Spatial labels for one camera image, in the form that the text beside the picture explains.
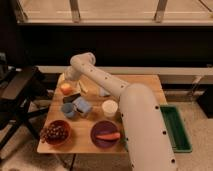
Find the dark wall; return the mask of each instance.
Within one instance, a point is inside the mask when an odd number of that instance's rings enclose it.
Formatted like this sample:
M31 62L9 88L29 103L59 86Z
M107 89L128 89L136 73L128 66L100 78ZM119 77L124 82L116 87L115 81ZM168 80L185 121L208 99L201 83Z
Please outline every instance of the dark wall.
M98 66L213 64L213 27L21 26L21 34L36 64L68 65L87 51Z
M0 0L0 52L6 53L10 65L23 67L32 64L26 55L9 0Z

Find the plastic cup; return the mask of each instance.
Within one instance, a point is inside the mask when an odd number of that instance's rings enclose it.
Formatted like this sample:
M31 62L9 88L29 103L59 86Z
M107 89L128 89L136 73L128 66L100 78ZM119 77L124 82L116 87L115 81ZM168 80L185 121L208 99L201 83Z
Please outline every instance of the plastic cup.
M106 100L105 102L103 102L101 107L104 112L104 115L110 119L114 118L118 110L118 104L113 100Z

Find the blue block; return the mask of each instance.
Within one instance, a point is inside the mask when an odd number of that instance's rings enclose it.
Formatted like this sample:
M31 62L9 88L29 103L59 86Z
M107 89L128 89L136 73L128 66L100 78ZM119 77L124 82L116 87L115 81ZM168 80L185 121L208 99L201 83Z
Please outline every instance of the blue block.
M83 117L85 117L92 110L92 105L83 97L78 97L75 99L73 104L76 106L77 110Z

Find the mug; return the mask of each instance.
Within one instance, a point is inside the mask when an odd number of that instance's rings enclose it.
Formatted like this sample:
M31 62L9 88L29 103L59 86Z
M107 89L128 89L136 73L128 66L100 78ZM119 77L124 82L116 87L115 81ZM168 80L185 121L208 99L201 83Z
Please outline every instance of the mug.
M61 106L61 111L67 118L73 118L75 115L75 106L73 103L64 103Z

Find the orange object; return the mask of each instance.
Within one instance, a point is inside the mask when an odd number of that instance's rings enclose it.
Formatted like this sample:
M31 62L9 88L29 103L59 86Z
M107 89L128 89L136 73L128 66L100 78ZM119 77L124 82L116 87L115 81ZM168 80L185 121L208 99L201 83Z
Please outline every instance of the orange object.
M102 135L96 135L96 138L101 140L117 140L121 137L120 132L114 132L110 134L102 134Z
M69 83L62 83L60 86L60 90L64 95L69 95L73 92L73 88Z

